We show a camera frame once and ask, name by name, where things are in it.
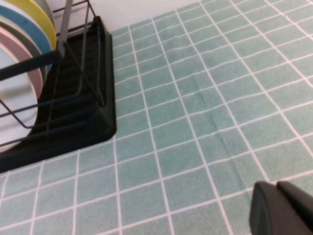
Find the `yellow plate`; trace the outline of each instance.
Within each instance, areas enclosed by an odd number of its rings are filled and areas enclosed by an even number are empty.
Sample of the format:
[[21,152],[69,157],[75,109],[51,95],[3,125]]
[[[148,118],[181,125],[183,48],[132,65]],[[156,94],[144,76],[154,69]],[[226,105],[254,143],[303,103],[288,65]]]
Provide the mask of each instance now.
[[34,21],[40,26],[45,32],[49,41],[51,42],[52,48],[55,49],[57,45],[57,38],[53,24],[45,12],[31,0],[5,0],[19,9],[28,14]]

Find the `gray plate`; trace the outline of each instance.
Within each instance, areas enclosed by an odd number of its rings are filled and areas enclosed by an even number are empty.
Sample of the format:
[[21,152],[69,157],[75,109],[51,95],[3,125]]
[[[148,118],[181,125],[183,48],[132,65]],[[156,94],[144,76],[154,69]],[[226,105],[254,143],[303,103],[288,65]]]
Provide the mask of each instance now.
[[[0,26],[12,33],[17,39],[19,39],[33,57],[37,57],[42,54],[35,42],[21,27],[3,16],[0,16]],[[45,83],[47,79],[47,67],[45,66],[40,68],[40,72],[43,76],[43,83]]]
[[48,3],[45,0],[35,0],[35,2],[39,5],[39,7],[45,12],[45,14],[50,19],[51,23],[53,24],[53,27],[55,28],[55,22],[53,13],[48,5]]

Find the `white plate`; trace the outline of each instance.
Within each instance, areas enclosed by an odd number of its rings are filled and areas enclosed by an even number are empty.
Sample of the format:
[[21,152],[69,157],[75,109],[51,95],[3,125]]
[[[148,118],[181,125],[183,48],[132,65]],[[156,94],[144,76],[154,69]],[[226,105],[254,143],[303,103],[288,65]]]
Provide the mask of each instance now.
[[49,4],[46,2],[46,0],[34,0],[34,1],[38,4],[38,6],[49,17],[51,23],[53,24],[53,27],[55,28],[54,16],[53,16],[51,8],[49,7]]
[[[17,59],[2,44],[0,44],[0,69],[17,63]],[[0,82],[0,99],[12,111],[37,104],[36,93],[27,73],[5,79]],[[37,118],[38,108],[28,109],[16,116],[26,125],[32,126]],[[0,115],[7,113],[0,104]],[[12,115],[0,117],[0,144],[26,137],[31,129],[24,128]],[[0,147],[0,152],[6,151],[18,142]]]

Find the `blue plate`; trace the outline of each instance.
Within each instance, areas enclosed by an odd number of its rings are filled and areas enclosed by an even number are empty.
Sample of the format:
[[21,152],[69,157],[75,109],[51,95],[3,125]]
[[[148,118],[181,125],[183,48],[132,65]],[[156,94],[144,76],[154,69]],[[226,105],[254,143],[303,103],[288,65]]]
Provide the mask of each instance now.
[[25,12],[10,3],[0,1],[0,15],[21,27],[33,39],[42,54],[52,51],[46,34]]

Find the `pink plate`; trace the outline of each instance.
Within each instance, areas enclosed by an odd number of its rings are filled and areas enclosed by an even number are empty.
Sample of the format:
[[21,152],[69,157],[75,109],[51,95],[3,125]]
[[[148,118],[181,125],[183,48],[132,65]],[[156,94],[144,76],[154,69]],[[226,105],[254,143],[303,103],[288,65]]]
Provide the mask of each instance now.
[[[32,58],[30,52],[23,45],[23,43],[2,27],[0,27],[0,44],[6,47],[18,61],[24,61]],[[43,90],[43,76],[40,69],[27,72],[27,74],[34,86],[36,96],[39,98]]]

